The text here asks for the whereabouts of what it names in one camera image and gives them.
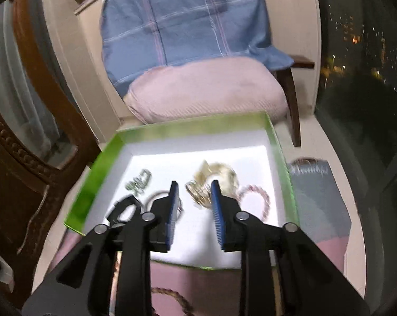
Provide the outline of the silver metal bangle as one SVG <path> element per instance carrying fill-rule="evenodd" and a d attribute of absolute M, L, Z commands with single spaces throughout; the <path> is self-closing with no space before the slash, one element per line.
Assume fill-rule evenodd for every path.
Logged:
<path fill-rule="evenodd" d="M 152 204 L 154 203 L 155 200 L 158 200 L 160 198 L 165 198 L 169 195 L 168 190 L 158 190 L 154 193 L 152 193 L 149 197 L 146 198 L 146 200 L 143 202 L 143 207 L 145 212 L 150 211 Z M 181 199 L 178 200 L 178 209 L 177 209 L 177 218 L 179 219 L 183 214 L 183 206 L 182 206 L 182 201 Z"/>

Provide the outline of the dark grey wristwatch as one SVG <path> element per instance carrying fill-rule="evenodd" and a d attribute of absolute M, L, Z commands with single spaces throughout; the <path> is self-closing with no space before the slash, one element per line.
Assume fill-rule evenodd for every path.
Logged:
<path fill-rule="evenodd" d="M 110 226 L 128 222 L 136 211 L 142 211 L 142 204 L 134 195 L 127 195 L 110 209 L 106 220 Z"/>

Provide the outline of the white plastic wristwatch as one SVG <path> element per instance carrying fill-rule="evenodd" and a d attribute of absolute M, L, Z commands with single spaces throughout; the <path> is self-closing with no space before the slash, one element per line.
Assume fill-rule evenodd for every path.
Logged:
<path fill-rule="evenodd" d="M 236 198 L 239 180 L 236 172 L 226 164 L 204 161 L 192 180 L 186 185 L 186 191 L 193 201 L 207 209 L 211 209 L 211 184 L 219 182 L 221 193 L 230 198 Z"/>

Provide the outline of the green cardboard box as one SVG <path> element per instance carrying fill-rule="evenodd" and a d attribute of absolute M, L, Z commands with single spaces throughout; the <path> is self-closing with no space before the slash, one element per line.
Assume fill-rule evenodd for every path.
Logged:
<path fill-rule="evenodd" d="M 262 209 L 268 207 L 265 221 L 269 225 L 299 221 L 272 122 L 265 113 L 248 113 L 171 121 L 116 133 L 94 162 L 65 226 L 85 235 L 106 223 L 110 209 L 128 195 L 128 183 L 147 170 L 151 178 L 144 195 L 168 190 L 174 180 L 183 206 L 170 251 L 153 253 L 152 259 L 205 270 L 237 269 L 240 254 L 221 250 L 211 210 L 196 204 L 185 188 L 204 161 L 230 166 L 240 187 L 255 185 L 268 194 L 268 200 L 256 193 L 245 195 L 244 210 L 261 217 Z"/>

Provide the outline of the pink cushion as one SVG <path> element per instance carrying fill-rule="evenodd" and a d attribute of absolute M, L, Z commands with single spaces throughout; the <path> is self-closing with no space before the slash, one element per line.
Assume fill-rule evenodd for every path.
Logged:
<path fill-rule="evenodd" d="M 277 121 L 288 111 L 286 95 L 273 74 L 247 57 L 155 67 L 130 84 L 123 101 L 146 124 L 256 111 Z"/>

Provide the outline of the carved brown wooden chair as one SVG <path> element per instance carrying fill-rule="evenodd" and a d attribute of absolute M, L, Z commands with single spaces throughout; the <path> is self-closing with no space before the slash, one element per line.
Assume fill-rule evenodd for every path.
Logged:
<path fill-rule="evenodd" d="M 0 291 L 29 297 L 64 198 L 99 153 L 53 53 L 41 0 L 0 0 Z"/>

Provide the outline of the blue plaid cloth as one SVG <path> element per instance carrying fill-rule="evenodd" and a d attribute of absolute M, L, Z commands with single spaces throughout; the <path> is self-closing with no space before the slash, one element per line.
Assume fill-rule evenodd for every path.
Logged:
<path fill-rule="evenodd" d="M 147 70 L 246 56 L 269 71 L 294 60 L 273 42 L 265 0 L 103 0 L 102 59 L 120 97 Z"/>

